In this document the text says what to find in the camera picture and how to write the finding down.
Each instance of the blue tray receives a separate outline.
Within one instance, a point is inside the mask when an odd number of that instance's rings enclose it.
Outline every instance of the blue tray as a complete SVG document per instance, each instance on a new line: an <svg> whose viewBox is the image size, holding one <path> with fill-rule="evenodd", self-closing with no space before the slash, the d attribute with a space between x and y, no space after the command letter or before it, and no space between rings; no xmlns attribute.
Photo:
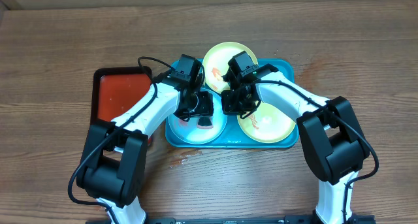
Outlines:
<svg viewBox="0 0 418 224"><path fill-rule="evenodd" d="M290 64L282 59L258 59L259 65L263 66L267 63L279 68L279 71L290 81L295 81L293 68ZM172 66L177 67L178 61L175 61ZM236 116L228 116L227 125L223 132L213 141L205 144L189 144L180 140L171 130L168 122L165 124L165 138L173 146L179 148L233 148L233 149L257 149L257 148L277 148L289 149L295 145L299 137L297 125L292 133L285 139L276 143L262 143L253 140L247 136L238 124Z"/></svg>

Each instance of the wooden tabletop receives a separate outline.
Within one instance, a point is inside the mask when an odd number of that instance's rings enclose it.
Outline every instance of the wooden tabletop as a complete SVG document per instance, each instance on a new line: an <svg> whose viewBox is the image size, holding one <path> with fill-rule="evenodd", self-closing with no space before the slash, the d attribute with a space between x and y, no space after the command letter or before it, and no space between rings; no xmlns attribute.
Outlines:
<svg viewBox="0 0 418 224"><path fill-rule="evenodd" d="M349 99L380 160L376 176L355 184L353 211L379 223L416 222L417 14L418 1L408 0L5 12L0 222L105 217L73 204L66 190L89 127L95 70L133 66L138 56L202 58L224 41L286 59L297 84ZM299 142L289 150L193 150L169 145L163 126L154 135L140 192L151 217L280 217L315 208L318 181ZM372 168L369 158L361 174Z"/></svg>

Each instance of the pale yellow plate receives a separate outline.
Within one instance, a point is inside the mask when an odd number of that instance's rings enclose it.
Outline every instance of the pale yellow plate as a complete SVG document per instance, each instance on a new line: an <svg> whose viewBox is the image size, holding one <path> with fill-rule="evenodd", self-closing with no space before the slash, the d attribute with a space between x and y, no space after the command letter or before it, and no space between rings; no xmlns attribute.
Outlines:
<svg viewBox="0 0 418 224"><path fill-rule="evenodd" d="M255 64L258 64L254 53L245 45L237 42L223 42L211 48L203 58L206 84L215 92L221 93L229 90L228 83L224 82L222 76L227 74L228 61L231 58L246 51Z"/></svg>
<svg viewBox="0 0 418 224"><path fill-rule="evenodd" d="M283 112L267 103L261 103L252 115L243 120L238 116L238 124L250 138L263 143L285 139L296 125Z"/></svg>

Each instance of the plate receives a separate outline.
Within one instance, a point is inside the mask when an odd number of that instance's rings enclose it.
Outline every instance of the plate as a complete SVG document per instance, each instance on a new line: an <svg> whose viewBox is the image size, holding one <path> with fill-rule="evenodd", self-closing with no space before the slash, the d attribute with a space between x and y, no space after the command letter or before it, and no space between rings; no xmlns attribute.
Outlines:
<svg viewBox="0 0 418 224"><path fill-rule="evenodd" d="M247 46L237 42L217 44L204 56L205 82L212 90L221 93L223 90L230 89L228 83L223 81L222 76L227 74L229 69L228 61L242 51L246 51L253 62L258 64L254 53Z"/></svg>
<svg viewBox="0 0 418 224"><path fill-rule="evenodd" d="M291 118L268 103L261 103L245 119L238 116L238 124L247 136L262 143L275 143L285 139L296 125Z"/></svg>
<svg viewBox="0 0 418 224"><path fill-rule="evenodd" d="M221 97L209 89L202 88L201 91L208 91L213 95L214 115L212 117L191 118L188 122L177 118L174 114L167 118L174 135L190 144L204 144L216 139L227 124L227 116L222 112ZM199 125L199 120L210 121L212 125Z"/></svg>

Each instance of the wood grain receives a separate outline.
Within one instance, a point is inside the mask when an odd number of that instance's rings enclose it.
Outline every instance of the wood grain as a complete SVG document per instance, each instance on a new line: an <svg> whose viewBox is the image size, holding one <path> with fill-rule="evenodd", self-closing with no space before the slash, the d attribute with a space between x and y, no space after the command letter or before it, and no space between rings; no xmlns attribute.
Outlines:
<svg viewBox="0 0 418 224"><path fill-rule="evenodd" d="M288 60L296 83L318 95L347 97L381 161L375 177L355 184L353 211L379 223L416 222L417 14L414 0L6 11L0 222L105 217L66 194L86 139L94 71L136 65L138 56L203 57L224 41ZM299 142L289 150L197 152L168 145L163 125L154 136L140 193L152 217L274 217L315 207L317 179ZM181 164L184 155L194 156ZM372 167L368 159L361 173Z"/></svg>

